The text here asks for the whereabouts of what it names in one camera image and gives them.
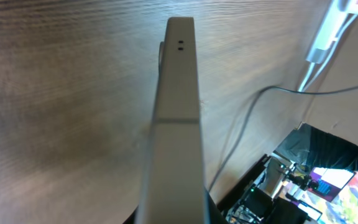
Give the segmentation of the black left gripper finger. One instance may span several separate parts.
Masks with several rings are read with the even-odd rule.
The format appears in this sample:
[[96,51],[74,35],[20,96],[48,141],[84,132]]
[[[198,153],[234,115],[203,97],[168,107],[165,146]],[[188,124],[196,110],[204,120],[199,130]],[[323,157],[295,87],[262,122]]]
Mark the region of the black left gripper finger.
[[208,199],[210,224],[228,224],[227,220],[222,216],[208,191],[206,191],[206,198]]

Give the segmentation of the blue Galaxy smartphone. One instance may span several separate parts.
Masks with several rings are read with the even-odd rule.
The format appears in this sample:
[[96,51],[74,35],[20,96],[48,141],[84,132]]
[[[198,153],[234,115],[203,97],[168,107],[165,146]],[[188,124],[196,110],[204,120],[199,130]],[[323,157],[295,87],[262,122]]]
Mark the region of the blue Galaxy smartphone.
[[209,223],[192,17],[171,17],[160,44],[158,85],[136,223]]

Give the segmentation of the white power strip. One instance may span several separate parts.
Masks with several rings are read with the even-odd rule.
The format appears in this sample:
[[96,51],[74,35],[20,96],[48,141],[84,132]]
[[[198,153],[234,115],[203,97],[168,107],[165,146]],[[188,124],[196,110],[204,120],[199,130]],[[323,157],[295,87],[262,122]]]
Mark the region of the white power strip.
[[340,39],[357,16],[358,0],[333,0],[306,55],[306,61],[321,64],[331,44]]

